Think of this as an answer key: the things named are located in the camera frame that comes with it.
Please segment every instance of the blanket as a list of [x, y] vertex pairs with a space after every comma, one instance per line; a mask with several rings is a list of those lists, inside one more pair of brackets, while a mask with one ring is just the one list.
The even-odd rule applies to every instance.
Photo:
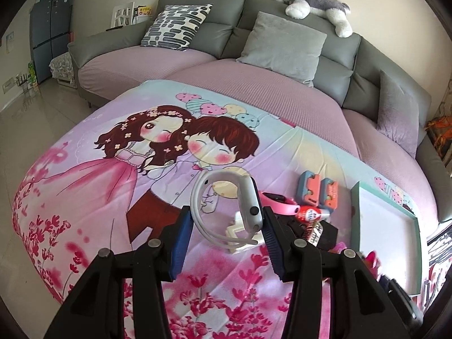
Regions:
[[[356, 157], [283, 118], [215, 92], [151, 80], [97, 110], [28, 171], [13, 224], [38, 274], [62, 302], [99, 249], [136, 249], [189, 205], [202, 170], [250, 174], [259, 190], [293, 197], [305, 170], [339, 184], [331, 223], [349, 243], [350, 189], [366, 182], [417, 215], [410, 196]], [[224, 233], [238, 210], [234, 185], [203, 195], [207, 225]], [[132, 281], [125, 286], [133, 338]], [[324, 285], [320, 336], [329, 335]], [[163, 284], [174, 337], [279, 338], [292, 284], [274, 274], [265, 246], [232, 255], [192, 233], [182, 273]]]

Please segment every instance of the pink watch band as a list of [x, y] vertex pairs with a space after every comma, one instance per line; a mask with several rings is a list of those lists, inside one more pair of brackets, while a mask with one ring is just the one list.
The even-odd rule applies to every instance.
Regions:
[[291, 197], [278, 195], [281, 201], [274, 200], [267, 195], [276, 195], [271, 192], [259, 191], [260, 203], [263, 207], [271, 207], [273, 213], [281, 215], [295, 215], [300, 210], [300, 206]]

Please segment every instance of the glue bottle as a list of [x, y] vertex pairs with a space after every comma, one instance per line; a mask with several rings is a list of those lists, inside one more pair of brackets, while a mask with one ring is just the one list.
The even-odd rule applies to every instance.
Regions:
[[300, 210], [295, 214], [295, 218], [301, 223], [322, 221], [329, 217], [329, 210], [312, 207], [310, 205], [300, 206]]

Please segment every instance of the gray pillow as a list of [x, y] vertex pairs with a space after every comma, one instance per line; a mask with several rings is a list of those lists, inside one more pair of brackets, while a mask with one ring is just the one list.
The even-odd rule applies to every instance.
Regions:
[[259, 12], [237, 61], [269, 69], [312, 86], [325, 39], [325, 33]]
[[380, 82], [377, 130], [414, 158], [419, 134], [418, 104], [384, 71], [380, 72]]

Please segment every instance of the wall outlet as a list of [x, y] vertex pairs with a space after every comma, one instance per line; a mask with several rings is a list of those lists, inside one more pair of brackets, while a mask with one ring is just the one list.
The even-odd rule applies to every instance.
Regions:
[[3, 94], [6, 94], [8, 90], [10, 90], [14, 85], [16, 85], [16, 81], [14, 78], [9, 78], [3, 83]]

